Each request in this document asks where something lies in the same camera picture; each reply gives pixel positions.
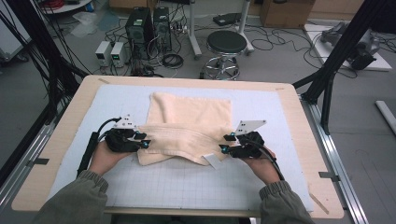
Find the hand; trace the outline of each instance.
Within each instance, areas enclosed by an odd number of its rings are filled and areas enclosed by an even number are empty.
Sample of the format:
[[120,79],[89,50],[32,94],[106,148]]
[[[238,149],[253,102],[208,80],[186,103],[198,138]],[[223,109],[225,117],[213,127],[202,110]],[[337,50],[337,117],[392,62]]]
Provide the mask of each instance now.
[[[271,151],[270,149],[268,149],[268,151],[271,153],[271,155],[274,158],[276,157],[273,151]],[[241,160],[244,161],[250,167],[253,173],[260,180],[262,180],[262,182],[264,182],[265,185],[269,185],[280,181],[279,175],[277,174],[274,165],[267,158],[264,157],[258,159],[244,158]]]
[[130,152],[113,152],[108,148],[106,141],[98,144],[92,155],[91,165],[88,169],[98,175],[104,175],[111,170],[121,159],[131,155]]

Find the computer tower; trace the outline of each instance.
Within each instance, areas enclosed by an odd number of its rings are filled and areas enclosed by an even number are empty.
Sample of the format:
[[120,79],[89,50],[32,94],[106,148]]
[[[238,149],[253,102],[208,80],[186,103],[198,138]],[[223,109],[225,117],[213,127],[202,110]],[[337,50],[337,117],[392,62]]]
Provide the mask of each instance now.
[[143,60],[150,59],[155,43],[151,14],[148,7],[135,7],[125,24],[126,34],[133,50],[133,57]]
[[159,50],[172,50],[172,40],[169,24],[169,7],[157,7],[154,9],[153,17],[154,33],[157,37],[156,43]]

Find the white device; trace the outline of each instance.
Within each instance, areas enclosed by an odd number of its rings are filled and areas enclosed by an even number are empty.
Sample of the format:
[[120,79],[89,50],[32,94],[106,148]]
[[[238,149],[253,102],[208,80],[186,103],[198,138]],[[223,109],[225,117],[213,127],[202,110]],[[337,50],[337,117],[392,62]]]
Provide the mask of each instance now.
[[113,59],[114,66],[123,67],[125,65],[127,58],[124,43],[116,42],[113,50],[111,50],[111,58]]
[[108,67],[111,63],[111,44],[108,41],[102,41],[99,48],[96,50],[95,54],[98,58],[99,65],[102,67]]

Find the round stool seat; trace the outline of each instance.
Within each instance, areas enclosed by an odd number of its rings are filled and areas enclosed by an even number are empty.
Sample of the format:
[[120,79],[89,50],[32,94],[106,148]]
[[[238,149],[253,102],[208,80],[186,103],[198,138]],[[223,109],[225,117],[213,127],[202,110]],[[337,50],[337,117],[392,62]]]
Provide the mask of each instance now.
[[219,54],[239,54],[247,47],[247,41],[236,32],[216,31],[207,37],[207,46]]

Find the cardboard box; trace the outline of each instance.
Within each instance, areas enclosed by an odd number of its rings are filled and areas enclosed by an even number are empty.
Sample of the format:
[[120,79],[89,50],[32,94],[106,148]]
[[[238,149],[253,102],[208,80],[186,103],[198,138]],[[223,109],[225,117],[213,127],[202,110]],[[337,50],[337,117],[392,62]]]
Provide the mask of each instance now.
[[260,20],[265,27],[303,29],[315,0],[288,0],[276,4],[273,0],[264,0]]
[[122,12],[130,12],[134,7],[149,7],[151,10],[157,5],[157,0],[109,0],[109,5]]
[[364,0],[317,0],[309,18],[347,20],[355,16]]

